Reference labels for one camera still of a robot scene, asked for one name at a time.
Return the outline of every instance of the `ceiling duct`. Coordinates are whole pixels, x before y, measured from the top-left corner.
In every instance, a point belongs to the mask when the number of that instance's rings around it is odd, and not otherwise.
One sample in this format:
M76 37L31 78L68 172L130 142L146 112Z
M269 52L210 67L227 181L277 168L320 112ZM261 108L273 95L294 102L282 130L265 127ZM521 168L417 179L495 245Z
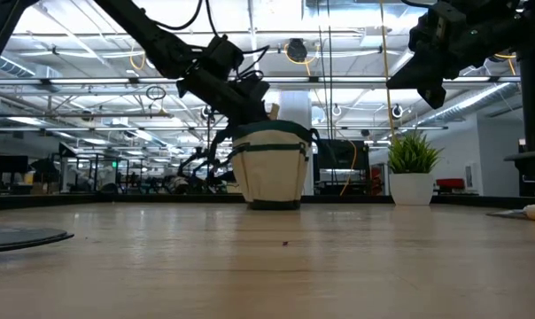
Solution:
M519 93L519 86L515 83L494 84L480 91L466 92L445 103L445 106L425 114L422 120L410 121L405 126L429 126L439 121L449 122L509 99Z
M0 56L0 70L20 79L55 79L62 77L62 74L50 66L43 66L35 63L20 62L18 58L9 53ZM46 89L49 92L57 92L59 88L53 85L35 85L38 89Z

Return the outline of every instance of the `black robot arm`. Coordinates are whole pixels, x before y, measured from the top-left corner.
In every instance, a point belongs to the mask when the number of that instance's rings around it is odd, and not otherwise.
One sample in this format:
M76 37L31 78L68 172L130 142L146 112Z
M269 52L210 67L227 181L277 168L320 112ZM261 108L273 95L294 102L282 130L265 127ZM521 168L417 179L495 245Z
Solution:
M198 48L158 27L131 0L95 1L136 39L161 75L182 78L177 82L181 97L191 92L226 115L230 126L268 121L262 98L269 84L255 73L228 81L244 54L227 36L215 36L206 48Z
M443 79L468 66L480 67L494 54L535 44L535 0L439 0L411 29L414 57L388 82L390 89L417 89L433 108L441 107Z

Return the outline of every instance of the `green stripe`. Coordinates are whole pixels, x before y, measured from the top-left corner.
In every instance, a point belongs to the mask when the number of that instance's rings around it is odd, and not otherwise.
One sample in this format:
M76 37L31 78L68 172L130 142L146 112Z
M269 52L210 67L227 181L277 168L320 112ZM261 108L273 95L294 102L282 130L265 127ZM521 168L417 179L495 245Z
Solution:
M286 133L292 133L304 140L307 143L312 143L313 139L311 137L311 132L298 123L292 121L261 121L255 122L247 125L241 125L234 128L232 131L232 138L238 139L244 136L249 136L253 133L258 133L261 131L276 130Z
M298 144L263 144L250 145L241 144L237 146L229 155L229 159L235 157L241 152L265 152L265 151L299 151L306 156L306 147L303 143Z

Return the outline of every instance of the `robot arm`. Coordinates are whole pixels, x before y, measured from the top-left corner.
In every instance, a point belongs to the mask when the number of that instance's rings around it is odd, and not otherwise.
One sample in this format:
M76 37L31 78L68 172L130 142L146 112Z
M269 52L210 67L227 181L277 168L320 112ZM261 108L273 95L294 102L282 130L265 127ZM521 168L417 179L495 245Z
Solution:
M486 58L535 44L535 0L439 0L410 31L414 57L388 82L390 89L417 89L437 109L445 102L443 79L455 79Z

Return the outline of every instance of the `white column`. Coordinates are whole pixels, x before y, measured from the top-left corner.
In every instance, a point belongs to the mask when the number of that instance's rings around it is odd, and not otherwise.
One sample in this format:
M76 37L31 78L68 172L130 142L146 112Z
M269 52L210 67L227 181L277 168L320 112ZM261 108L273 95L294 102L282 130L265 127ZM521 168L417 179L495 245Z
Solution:
M294 121L306 129L311 129L312 109L308 90L282 91L279 95L279 105L281 106L279 120ZM307 166L303 195L313 195L313 151L310 151L307 156L310 160Z

